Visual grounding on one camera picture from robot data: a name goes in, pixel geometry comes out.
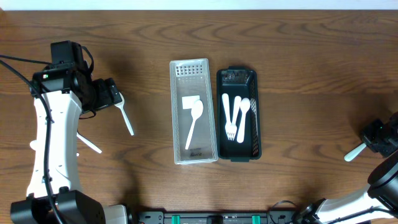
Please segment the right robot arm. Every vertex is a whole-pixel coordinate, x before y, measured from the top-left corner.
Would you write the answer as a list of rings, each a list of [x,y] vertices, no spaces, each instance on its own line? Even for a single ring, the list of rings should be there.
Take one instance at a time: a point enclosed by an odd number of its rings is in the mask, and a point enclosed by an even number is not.
[[[294,217],[294,223],[364,223],[397,218],[397,113],[383,123],[375,119],[360,132],[361,144],[344,156],[352,161],[365,148],[379,153],[384,161],[369,175],[368,184],[337,199],[321,199]]]

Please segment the white slim plastic spoon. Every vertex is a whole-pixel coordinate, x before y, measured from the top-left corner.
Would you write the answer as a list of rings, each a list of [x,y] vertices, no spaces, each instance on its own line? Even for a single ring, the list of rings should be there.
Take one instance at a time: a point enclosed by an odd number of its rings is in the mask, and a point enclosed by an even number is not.
[[[194,102],[193,107],[191,109],[191,116],[192,116],[192,124],[190,126],[190,130],[187,136],[187,142],[185,145],[185,149],[188,150],[191,140],[192,140],[192,136],[193,136],[193,131],[195,128],[195,123],[197,121],[197,119],[202,115],[203,113],[203,103],[201,100],[196,100],[196,102]]]

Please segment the white wide-handled plastic spoon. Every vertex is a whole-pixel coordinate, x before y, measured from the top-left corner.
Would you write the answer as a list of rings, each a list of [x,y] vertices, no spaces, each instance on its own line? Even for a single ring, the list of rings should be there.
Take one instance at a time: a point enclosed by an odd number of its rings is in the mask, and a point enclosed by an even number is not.
[[[246,113],[249,111],[250,108],[250,100],[249,98],[243,98],[241,100],[240,109],[241,109],[241,121],[239,124],[238,135],[237,135],[237,142],[243,143],[244,141],[244,134],[245,134],[245,125],[246,125]]]

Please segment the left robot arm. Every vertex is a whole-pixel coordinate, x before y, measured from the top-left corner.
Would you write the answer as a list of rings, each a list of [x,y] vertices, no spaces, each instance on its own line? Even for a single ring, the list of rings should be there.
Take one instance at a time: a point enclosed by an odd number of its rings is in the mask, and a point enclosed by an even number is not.
[[[11,204],[13,223],[132,223],[123,204],[104,206],[82,192],[76,142],[83,114],[124,98],[112,78],[92,79],[88,49],[70,40],[51,46],[52,61],[28,81],[37,115],[34,170],[25,200]]]

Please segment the white slim plastic fork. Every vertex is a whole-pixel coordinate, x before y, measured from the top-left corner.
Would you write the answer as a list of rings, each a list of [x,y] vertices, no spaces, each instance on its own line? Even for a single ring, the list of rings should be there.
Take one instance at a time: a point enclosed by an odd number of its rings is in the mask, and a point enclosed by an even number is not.
[[[365,143],[361,143],[356,148],[352,149],[349,153],[347,153],[344,156],[344,160],[346,162],[351,162],[353,159],[358,157],[358,155],[366,148],[367,148],[367,145]]]

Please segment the white wide-handled plastic fork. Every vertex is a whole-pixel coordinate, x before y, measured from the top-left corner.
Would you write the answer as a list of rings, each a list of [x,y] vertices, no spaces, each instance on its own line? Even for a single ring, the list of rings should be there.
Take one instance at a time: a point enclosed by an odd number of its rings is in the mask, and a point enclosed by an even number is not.
[[[229,106],[229,95],[227,93],[222,94],[222,102],[224,107],[224,114],[226,117],[226,124],[225,124],[225,132],[227,140],[231,139],[231,115],[230,115],[230,106]]]

